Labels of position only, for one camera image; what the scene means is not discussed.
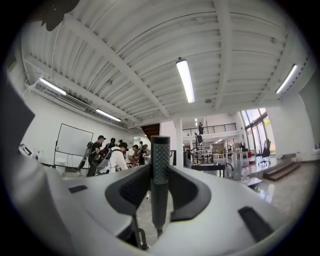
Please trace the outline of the brown wooden staircase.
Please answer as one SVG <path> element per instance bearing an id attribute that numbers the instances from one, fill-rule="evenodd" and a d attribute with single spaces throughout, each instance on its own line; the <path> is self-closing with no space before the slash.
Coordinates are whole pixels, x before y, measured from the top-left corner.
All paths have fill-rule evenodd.
<path id="1" fill-rule="evenodd" d="M 149 141 L 151 141 L 152 137 L 160 135 L 160 123 L 143 125 L 141 129 Z"/>

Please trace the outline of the long ceiling light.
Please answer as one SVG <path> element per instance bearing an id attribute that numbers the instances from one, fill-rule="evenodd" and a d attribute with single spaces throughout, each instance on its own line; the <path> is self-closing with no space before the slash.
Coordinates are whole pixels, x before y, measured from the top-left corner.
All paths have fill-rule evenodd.
<path id="1" fill-rule="evenodd" d="M 280 94 L 283 91 L 283 89 L 287 86 L 287 84 L 289 83 L 289 81 L 291 80 L 291 78 L 293 77 L 295 72 L 297 71 L 297 69 L 298 69 L 298 65 L 293 64 L 290 71 L 286 75 L 285 79 L 280 83 L 279 87 L 275 91 L 276 94 Z"/>
<path id="2" fill-rule="evenodd" d="M 59 92 L 60 94 L 62 94 L 62 95 L 64 95 L 64 96 L 67 95 L 67 93 L 66 93 L 64 90 L 62 90 L 62 89 L 59 88 L 58 86 L 54 85 L 53 83 L 49 82 L 48 80 L 40 77 L 40 78 L 39 78 L 39 81 L 40 81 L 41 83 L 43 83 L 44 85 L 46 85 L 47 87 L 49 87 L 49 88 L 51 88 L 51 89 Z"/>
<path id="3" fill-rule="evenodd" d="M 192 77 L 190 73 L 190 68 L 186 59 L 179 58 L 176 62 L 176 67 L 178 69 L 186 98 L 189 104 L 195 102 L 195 94 L 193 88 Z"/>
<path id="4" fill-rule="evenodd" d="M 109 114 L 109 113 L 107 113 L 107 112 L 105 112 L 105 111 L 103 111 L 103 110 L 101 110 L 101 109 L 99 109 L 99 108 L 97 108 L 95 111 L 96 111 L 97 113 L 99 113 L 99 114 L 101 114 L 101 115 L 103 115 L 103 116 L 111 119 L 111 120 L 116 121 L 116 122 L 121 122 L 121 121 L 122 121 L 122 120 L 119 119 L 118 117 L 115 117 L 115 116 L 113 116 L 113 115 L 111 115 L 111 114 Z"/>

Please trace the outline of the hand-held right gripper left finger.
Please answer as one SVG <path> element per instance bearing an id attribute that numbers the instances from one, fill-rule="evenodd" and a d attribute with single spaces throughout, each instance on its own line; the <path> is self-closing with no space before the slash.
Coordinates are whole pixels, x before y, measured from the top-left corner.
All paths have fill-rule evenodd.
<path id="1" fill-rule="evenodd" d="M 64 180 L 44 170 L 48 220 L 43 240 L 60 255 L 149 255 L 143 250 L 137 209 L 150 186 L 149 167 Z"/>

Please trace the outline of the white support column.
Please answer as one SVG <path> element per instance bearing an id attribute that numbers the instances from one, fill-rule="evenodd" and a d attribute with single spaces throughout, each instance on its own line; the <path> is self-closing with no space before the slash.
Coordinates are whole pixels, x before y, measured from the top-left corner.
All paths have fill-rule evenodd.
<path id="1" fill-rule="evenodd" d="M 184 153 L 183 153 L 183 129 L 182 129 L 182 119 L 177 118 L 174 121 L 176 129 L 176 166 L 178 168 L 184 167 Z"/>

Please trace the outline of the brown wooden steps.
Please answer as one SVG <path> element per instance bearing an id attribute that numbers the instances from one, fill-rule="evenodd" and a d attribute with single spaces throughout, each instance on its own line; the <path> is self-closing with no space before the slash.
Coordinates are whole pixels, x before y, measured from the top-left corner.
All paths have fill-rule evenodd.
<path id="1" fill-rule="evenodd" d="M 277 164 L 271 168 L 268 168 L 263 173 L 263 178 L 272 182 L 277 182 L 284 177 L 290 175 L 295 170 L 301 167 L 300 162 L 293 162 L 293 161 L 287 161 L 287 162 L 281 162 L 280 164 Z"/>

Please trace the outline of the tall black swivel chair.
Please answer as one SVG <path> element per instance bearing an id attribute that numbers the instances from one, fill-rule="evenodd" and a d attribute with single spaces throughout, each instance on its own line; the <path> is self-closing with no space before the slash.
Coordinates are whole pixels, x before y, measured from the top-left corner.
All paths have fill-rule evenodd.
<path id="1" fill-rule="evenodd" d="M 269 139 L 266 139 L 264 142 L 264 146 L 263 146 L 263 152 L 261 155 L 261 161 L 258 163 L 258 166 L 260 166 L 260 164 L 270 164 L 271 161 L 269 160 L 270 157 L 270 145 L 271 145 L 271 141 Z"/>

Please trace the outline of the white whiteboard on stand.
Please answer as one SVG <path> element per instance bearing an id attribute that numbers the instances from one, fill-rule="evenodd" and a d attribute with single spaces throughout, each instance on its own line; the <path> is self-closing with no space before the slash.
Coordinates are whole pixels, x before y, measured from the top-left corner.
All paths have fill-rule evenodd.
<path id="1" fill-rule="evenodd" d="M 62 123 L 55 142 L 53 164 L 59 172 L 89 169 L 93 133 Z"/>

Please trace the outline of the black mezzanine railing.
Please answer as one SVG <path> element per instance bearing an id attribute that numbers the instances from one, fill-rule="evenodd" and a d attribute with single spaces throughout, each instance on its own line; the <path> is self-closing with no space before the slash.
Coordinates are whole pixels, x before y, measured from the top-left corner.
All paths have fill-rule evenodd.
<path id="1" fill-rule="evenodd" d="M 233 132 L 237 130 L 237 126 L 235 123 L 221 124 L 221 125 L 212 125 L 212 126 L 204 126 L 203 127 L 203 135 L 204 134 L 216 134 L 216 133 L 224 133 L 224 132 Z M 192 135 L 202 135 L 199 134 L 199 128 L 185 128 L 182 130 L 183 136 L 192 136 Z"/>

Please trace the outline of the black metal workbench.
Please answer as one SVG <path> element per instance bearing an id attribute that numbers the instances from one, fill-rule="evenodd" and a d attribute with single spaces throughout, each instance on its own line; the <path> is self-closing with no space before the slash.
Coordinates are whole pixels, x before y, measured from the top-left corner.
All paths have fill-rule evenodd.
<path id="1" fill-rule="evenodd" d="M 198 165 L 192 165 L 192 170 L 196 171 L 202 171 L 202 172 L 216 172 L 217 176 L 219 177 L 225 177 L 225 170 L 226 165 L 225 164 L 198 164 Z"/>

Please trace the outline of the large glass window wall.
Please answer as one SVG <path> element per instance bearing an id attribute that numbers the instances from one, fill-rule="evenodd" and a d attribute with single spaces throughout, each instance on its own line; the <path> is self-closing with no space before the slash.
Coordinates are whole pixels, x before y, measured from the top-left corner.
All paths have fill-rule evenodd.
<path id="1" fill-rule="evenodd" d="M 242 110 L 242 121 L 246 133 L 247 146 L 250 150 L 255 150 L 256 153 L 262 154 L 264 143 L 266 140 L 270 141 L 270 155 L 276 155 L 276 145 L 272 125 L 267 115 L 265 108 L 256 108 L 249 110 Z"/>

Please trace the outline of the large clear water bottle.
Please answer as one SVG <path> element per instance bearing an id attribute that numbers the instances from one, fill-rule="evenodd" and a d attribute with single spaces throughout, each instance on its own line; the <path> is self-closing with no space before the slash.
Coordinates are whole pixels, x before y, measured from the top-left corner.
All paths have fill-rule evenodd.
<path id="1" fill-rule="evenodd" d="M 247 184 L 249 182 L 249 178 L 250 178 L 250 168 L 248 165 L 245 165 L 242 167 L 242 170 L 241 170 L 241 183 Z"/>

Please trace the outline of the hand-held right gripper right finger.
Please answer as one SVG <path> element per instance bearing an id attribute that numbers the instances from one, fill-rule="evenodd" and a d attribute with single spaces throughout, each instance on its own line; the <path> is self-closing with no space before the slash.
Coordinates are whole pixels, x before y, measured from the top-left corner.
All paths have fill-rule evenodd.
<path id="1" fill-rule="evenodd" d="M 188 168 L 171 167 L 174 210 L 156 250 L 270 250 L 285 218 L 243 184 Z"/>

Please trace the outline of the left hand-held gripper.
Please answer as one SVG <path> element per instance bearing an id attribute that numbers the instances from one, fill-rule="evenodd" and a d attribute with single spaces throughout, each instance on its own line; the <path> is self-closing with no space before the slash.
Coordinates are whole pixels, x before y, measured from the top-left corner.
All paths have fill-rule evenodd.
<path id="1" fill-rule="evenodd" d="M 24 143 L 20 143 L 18 150 L 23 156 L 30 157 L 35 160 L 41 160 L 43 158 L 42 149 L 31 148 Z"/>

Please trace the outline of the grey platform cart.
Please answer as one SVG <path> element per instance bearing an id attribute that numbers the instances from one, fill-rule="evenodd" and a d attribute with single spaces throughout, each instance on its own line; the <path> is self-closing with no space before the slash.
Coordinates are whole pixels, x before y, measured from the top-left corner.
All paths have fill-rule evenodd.
<path id="1" fill-rule="evenodd" d="M 234 169 L 234 167 L 230 163 L 225 164 L 225 177 L 229 180 L 233 180 L 235 182 L 240 182 L 242 185 L 254 189 L 258 184 L 262 183 L 263 181 L 257 177 L 250 177 L 249 174 L 249 181 L 248 183 L 242 183 L 241 182 L 241 171 Z"/>

